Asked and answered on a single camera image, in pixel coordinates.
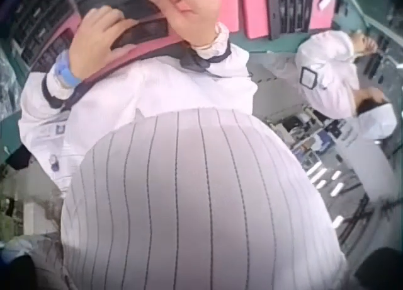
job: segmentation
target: cap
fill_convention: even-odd
[[[363,136],[367,139],[385,139],[397,126],[397,118],[392,104],[386,103],[358,116]]]

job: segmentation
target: white striped garment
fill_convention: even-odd
[[[230,110],[126,125],[62,211],[78,289],[357,289],[322,197],[283,142]]]

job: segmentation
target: cuff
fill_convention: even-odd
[[[67,100],[73,94],[74,90],[64,88],[55,75],[55,66],[52,67],[47,76],[48,90],[51,96],[54,96],[60,100]]]
[[[219,57],[221,55],[224,55],[225,52],[227,51],[229,41],[229,30],[224,24],[217,23],[217,31],[219,32],[219,35],[217,36],[217,38],[215,39],[213,44],[211,44],[210,47],[193,48],[198,54],[198,56],[201,57],[202,59],[208,60],[211,59],[212,57]]]

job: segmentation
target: sleeve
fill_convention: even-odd
[[[211,63],[207,71],[212,75],[214,81],[227,91],[228,98],[232,99],[236,108],[243,108],[243,111],[252,114],[253,96],[258,90],[258,86],[252,81],[246,67],[249,53],[229,43],[228,29],[223,24],[220,24],[220,27],[222,33],[210,48],[195,49],[195,51],[201,58],[211,59],[224,55],[230,50],[230,55],[225,60]]]
[[[54,67],[46,75],[42,72],[30,73],[21,95],[21,119],[18,122],[21,142],[29,149],[28,136],[43,123],[51,120],[60,113],[60,109],[54,109],[42,92],[42,81],[47,76],[46,83],[50,95],[60,99],[68,99],[73,91],[62,88],[54,77]]]
[[[354,56],[350,37],[340,31],[319,33],[304,42],[297,51],[295,64],[300,87],[310,105],[332,119],[355,114],[352,88],[340,75],[340,64]]]

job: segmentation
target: electronic component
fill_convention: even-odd
[[[295,19],[296,19],[296,7],[297,1],[296,0],[287,0],[287,33],[293,33],[295,31]]]
[[[302,23],[302,30],[303,32],[309,31],[309,23],[310,23],[310,18],[312,15],[312,5],[314,3],[314,0],[305,0],[305,5],[304,5],[304,20]]]
[[[296,1],[296,22],[295,22],[295,31],[301,32],[304,27],[304,11],[305,11],[305,0],[295,0]]]
[[[48,73],[55,64],[57,56],[65,49],[70,47],[73,40],[73,32],[70,29],[65,30],[57,37],[52,44],[43,52],[40,58],[36,61],[31,71],[40,73]]]
[[[26,40],[26,46],[21,53],[21,58],[26,65],[31,66],[37,59],[46,43],[56,32],[58,27],[73,13],[73,10],[67,0],[63,0],[58,6],[50,9],[40,23],[36,24],[29,38]]]
[[[280,10],[280,33],[287,33],[287,0],[278,0],[278,5]]]
[[[159,13],[159,8],[148,0],[76,0],[81,15],[85,15],[91,8],[100,8],[109,5],[118,8],[126,18],[139,20]]]
[[[141,44],[164,38],[168,34],[168,22],[165,18],[143,22],[126,30],[111,46],[111,49],[123,47],[127,44]]]
[[[268,0],[270,39],[275,40],[281,34],[279,0]]]

